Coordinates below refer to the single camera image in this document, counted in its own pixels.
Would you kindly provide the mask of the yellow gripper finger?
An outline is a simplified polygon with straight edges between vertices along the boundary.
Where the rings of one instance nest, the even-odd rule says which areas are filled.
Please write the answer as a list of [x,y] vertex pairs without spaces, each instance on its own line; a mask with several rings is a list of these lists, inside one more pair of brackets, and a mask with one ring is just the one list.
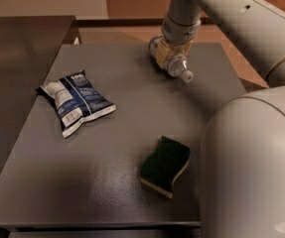
[[161,69],[168,69],[169,62],[176,56],[176,51],[163,37],[156,40],[155,60]]
[[179,45],[175,47],[175,54],[178,55],[179,57],[186,57],[189,50],[192,47],[193,42],[188,41],[187,43],[183,45]]

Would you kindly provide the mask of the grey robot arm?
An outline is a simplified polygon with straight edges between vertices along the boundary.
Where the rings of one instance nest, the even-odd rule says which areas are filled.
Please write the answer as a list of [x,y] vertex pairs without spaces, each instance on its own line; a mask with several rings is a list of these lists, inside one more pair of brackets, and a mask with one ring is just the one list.
[[264,0],[171,0],[162,32],[183,47],[206,13],[267,82],[214,115],[200,150],[202,238],[285,238],[285,12]]

